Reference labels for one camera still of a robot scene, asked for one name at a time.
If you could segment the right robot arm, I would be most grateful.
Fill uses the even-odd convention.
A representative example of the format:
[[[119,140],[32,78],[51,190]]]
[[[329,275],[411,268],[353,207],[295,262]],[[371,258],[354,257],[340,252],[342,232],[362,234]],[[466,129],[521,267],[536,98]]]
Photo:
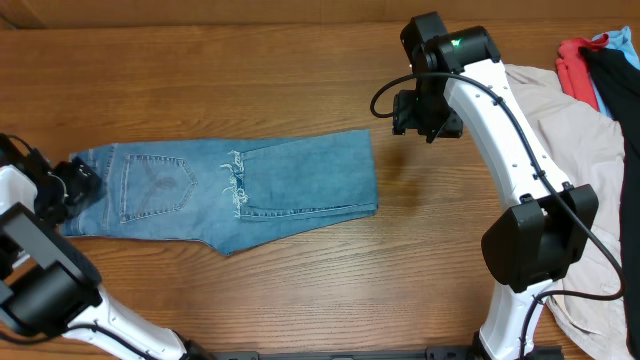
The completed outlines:
[[[450,33],[435,12],[414,17],[400,39],[416,78],[394,98],[392,131],[427,142],[469,130],[496,185],[502,215],[481,239],[496,284],[489,314],[468,346],[435,346],[428,359],[560,359],[537,347],[536,295],[555,287],[582,256],[598,200],[573,186],[551,160],[520,109],[506,69],[482,26]]]

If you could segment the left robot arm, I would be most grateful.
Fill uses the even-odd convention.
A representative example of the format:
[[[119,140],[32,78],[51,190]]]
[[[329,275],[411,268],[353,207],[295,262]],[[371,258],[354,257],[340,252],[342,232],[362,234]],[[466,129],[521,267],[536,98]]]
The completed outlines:
[[[119,359],[210,359],[179,333],[112,298],[97,268],[58,225],[99,199],[99,176],[78,157],[50,165],[15,135],[1,137],[2,340],[36,345],[58,337]]]

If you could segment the light blue denim jeans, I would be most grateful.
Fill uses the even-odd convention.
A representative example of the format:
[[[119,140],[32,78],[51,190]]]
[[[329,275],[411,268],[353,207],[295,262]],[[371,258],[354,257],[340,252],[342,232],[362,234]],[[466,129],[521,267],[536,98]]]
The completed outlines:
[[[198,241],[231,255],[372,216],[379,204],[367,129],[113,143],[78,156],[102,197],[61,226],[67,237]]]

